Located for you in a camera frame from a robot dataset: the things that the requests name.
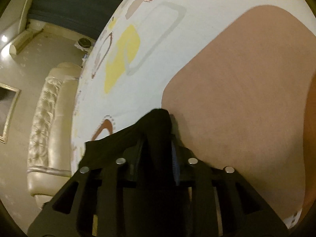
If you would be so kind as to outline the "black pants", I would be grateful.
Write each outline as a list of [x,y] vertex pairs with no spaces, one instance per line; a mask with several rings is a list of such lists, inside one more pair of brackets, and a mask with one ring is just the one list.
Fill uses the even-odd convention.
[[79,166],[96,185],[98,236],[188,236],[190,181],[169,112],[154,109],[135,124],[85,144]]

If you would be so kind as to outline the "cream tufted leather headboard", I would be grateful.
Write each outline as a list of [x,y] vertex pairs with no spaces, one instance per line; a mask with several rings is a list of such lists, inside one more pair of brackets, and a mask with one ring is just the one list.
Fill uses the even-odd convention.
[[32,121],[27,187],[39,209],[71,177],[71,127],[81,67],[63,62],[45,79]]

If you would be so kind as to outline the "white patterned bed sheet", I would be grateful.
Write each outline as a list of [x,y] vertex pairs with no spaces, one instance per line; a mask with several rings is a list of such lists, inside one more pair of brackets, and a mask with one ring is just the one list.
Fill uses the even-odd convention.
[[85,143],[154,108],[216,168],[236,168],[289,229],[315,202],[311,0],[123,0],[81,76],[71,169]]

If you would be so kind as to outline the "dark teal curtain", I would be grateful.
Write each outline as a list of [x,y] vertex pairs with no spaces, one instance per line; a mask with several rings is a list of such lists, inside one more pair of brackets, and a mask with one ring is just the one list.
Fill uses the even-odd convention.
[[51,23],[94,40],[123,0],[33,0],[28,18]]

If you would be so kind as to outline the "gold framed wall picture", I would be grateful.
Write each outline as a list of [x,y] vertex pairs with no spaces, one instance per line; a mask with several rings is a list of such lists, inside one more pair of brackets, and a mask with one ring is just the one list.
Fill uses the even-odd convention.
[[10,122],[20,89],[1,83],[1,143],[6,144],[8,141],[8,131]]

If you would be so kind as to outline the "white wall air conditioner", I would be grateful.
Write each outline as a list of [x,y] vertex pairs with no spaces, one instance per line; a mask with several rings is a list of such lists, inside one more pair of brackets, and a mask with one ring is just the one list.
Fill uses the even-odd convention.
[[25,46],[43,30],[37,31],[35,29],[28,28],[19,34],[10,44],[9,53],[10,55],[17,55],[20,53]]

